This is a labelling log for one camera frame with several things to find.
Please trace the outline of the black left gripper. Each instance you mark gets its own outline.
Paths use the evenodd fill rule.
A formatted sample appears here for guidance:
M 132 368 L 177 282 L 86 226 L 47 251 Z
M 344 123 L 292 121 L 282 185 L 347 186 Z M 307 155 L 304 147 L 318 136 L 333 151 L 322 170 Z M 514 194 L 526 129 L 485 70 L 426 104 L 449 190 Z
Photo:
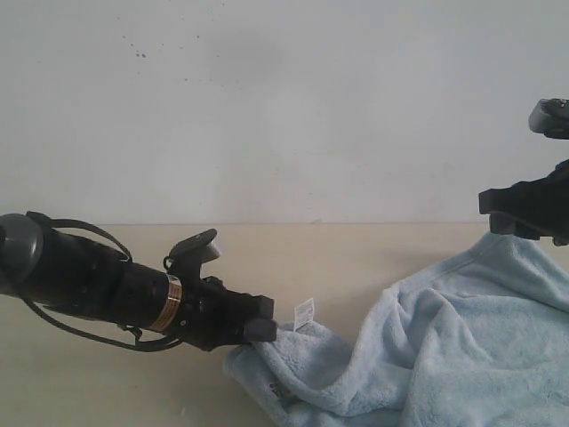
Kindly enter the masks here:
M 228 290 L 214 277 L 182 282 L 171 333 L 200 350 L 276 340 L 275 302 L 265 295 Z

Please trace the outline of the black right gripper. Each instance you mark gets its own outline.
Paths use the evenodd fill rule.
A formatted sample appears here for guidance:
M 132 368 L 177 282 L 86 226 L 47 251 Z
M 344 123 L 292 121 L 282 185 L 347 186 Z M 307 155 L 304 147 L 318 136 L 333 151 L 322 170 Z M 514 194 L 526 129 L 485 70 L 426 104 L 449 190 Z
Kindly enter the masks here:
M 477 195 L 480 214 L 489 214 L 493 234 L 529 240 L 552 238 L 554 245 L 568 244 L 568 160 L 545 178 L 524 182 L 521 210 L 512 215 L 516 185 L 485 189 Z

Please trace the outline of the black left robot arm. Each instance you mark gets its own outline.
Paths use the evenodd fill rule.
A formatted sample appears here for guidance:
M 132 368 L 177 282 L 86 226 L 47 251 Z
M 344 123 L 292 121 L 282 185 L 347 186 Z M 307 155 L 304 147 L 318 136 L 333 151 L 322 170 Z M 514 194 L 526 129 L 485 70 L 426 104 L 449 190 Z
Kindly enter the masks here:
M 275 341 L 273 299 L 202 277 L 202 266 L 220 256 L 216 236 L 209 229 L 181 240 L 156 270 L 90 223 L 4 214 L 1 292 L 60 330 L 138 352 Z

